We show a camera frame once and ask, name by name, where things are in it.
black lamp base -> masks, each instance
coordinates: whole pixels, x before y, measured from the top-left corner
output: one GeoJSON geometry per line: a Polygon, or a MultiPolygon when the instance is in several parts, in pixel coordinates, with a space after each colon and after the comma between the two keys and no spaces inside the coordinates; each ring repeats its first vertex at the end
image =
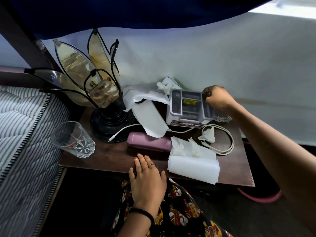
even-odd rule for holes
{"type": "Polygon", "coordinates": [[[122,97],[111,103],[106,108],[95,109],[90,118],[90,128],[93,135],[108,143],[117,143],[127,140],[128,134],[136,131],[140,126],[132,126],[121,131],[112,141],[109,139],[122,128],[137,124],[132,110],[124,112],[125,106],[122,97]]]}

striped mattress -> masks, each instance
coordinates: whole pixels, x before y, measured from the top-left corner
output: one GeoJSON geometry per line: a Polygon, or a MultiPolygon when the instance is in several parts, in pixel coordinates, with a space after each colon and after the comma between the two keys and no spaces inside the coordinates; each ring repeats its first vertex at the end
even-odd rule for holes
{"type": "Polygon", "coordinates": [[[53,94],[0,86],[0,236],[36,236],[62,169],[50,133],[70,119],[53,94]]]}

purple case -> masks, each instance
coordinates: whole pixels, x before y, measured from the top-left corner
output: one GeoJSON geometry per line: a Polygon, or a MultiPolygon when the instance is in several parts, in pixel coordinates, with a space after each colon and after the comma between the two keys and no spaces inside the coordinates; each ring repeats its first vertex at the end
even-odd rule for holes
{"type": "Polygon", "coordinates": [[[161,138],[155,138],[147,135],[143,132],[133,131],[128,135],[127,145],[144,150],[170,152],[172,142],[170,137],[163,136],[161,138]]]}

patterned skirt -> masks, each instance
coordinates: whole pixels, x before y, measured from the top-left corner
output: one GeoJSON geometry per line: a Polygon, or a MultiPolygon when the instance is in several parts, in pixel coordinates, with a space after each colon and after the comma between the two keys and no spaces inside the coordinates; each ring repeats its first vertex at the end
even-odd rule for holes
{"type": "MultiPolygon", "coordinates": [[[[167,180],[167,191],[147,237],[233,237],[213,221],[208,220],[192,196],[172,179],[167,180]]],[[[120,208],[114,219],[111,236],[122,228],[133,206],[131,184],[122,182],[124,190],[120,208]]]]}

sticker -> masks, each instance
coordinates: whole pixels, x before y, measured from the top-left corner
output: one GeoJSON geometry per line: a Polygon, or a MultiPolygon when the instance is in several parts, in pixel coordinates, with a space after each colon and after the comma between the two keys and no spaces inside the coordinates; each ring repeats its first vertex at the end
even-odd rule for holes
{"type": "Polygon", "coordinates": [[[194,123],[190,123],[190,122],[173,120],[170,125],[184,126],[184,127],[191,127],[191,128],[193,127],[193,128],[201,129],[205,124],[194,124],[194,123]]]}
{"type": "Polygon", "coordinates": [[[190,104],[190,105],[195,105],[198,102],[198,100],[183,100],[184,104],[190,104]]]}

